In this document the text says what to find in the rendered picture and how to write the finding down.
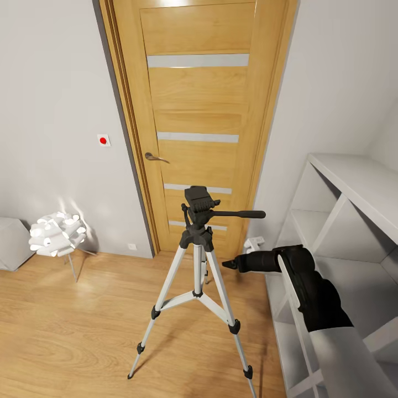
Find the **camera tripod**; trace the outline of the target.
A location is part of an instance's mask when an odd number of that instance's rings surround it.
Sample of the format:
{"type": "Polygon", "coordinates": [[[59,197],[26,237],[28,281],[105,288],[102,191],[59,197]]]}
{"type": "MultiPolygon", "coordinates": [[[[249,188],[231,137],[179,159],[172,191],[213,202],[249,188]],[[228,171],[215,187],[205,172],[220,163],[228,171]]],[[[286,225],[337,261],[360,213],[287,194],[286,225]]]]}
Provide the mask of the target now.
{"type": "Polygon", "coordinates": [[[172,262],[171,268],[166,277],[158,301],[156,305],[153,306],[153,309],[151,311],[150,323],[146,330],[143,341],[139,342],[137,346],[138,355],[127,378],[132,378],[133,371],[136,367],[141,353],[144,351],[145,344],[147,342],[151,329],[155,323],[156,318],[160,315],[160,312],[183,304],[185,302],[197,299],[200,300],[206,307],[208,307],[214,314],[216,314],[228,325],[230,332],[234,336],[238,352],[244,367],[244,376],[248,378],[253,398],[257,398],[252,383],[253,368],[251,365],[247,365],[247,361],[238,335],[238,332],[240,330],[240,321],[238,319],[234,319],[231,305],[229,303],[226,288],[224,286],[222,275],[218,266],[217,257],[214,253],[214,247],[212,243],[212,228],[208,226],[208,228],[205,229],[205,224],[208,223],[210,218],[214,216],[238,216],[240,218],[264,219],[266,213],[264,211],[252,210],[239,212],[213,211],[211,208],[220,205],[221,201],[213,200],[208,193],[206,186],[191,186],[190,188],[185,189],[185,197],[188,204],[190,205],[190,207],[187,207],[185,203],[181,204],[182,210],[184,211],[186,230],[182,233],[182,238],[180,240],[177,253],[174,257],[174,261],[172,262]],[[177,269],[181,263],[182,257],[189,246],[189,243],[193,243],[195,289],[193,291],[164,301],[171,286],[171,283],[175,277],[177,269]],[[222,309],[204,292],[202,292],[204,278],[206,284],[208,284],[208,271],[206,269],[207,258],[210,263],[210,267],[224,309],[222,309]]]}

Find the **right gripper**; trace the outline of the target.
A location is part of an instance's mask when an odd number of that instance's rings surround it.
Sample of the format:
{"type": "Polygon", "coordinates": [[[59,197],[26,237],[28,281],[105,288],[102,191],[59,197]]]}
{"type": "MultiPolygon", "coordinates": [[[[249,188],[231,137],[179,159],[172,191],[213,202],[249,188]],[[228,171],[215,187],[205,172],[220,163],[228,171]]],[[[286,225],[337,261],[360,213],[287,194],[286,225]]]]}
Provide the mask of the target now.
{"type": "Polygon", "coordinates": [[[225,262],[222,262],[223,266],[230,269],[238,269],[241,273],[253,271],[253,272],[271,272],[268,271],[263,265],[263,254],[265,251],[255,251],[248,254],[242,254],[225,262]]]}

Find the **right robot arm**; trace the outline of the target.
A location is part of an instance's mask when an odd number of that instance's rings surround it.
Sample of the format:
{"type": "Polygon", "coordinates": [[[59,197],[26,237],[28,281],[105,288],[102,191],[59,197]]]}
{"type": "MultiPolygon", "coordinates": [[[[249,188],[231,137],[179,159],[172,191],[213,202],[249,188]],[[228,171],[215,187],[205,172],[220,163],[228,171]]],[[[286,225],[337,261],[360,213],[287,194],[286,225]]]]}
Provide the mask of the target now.
{"type": "Polygon", "coordinates": [[[303,244],[259,251],[260,237],[248,238],[246,254],[222,262],[241,273],[283,273],[316,353],[329,398],[398,398],[398,392],[375,361],[348,315],[334,285],[315,271],[303,244]]]}

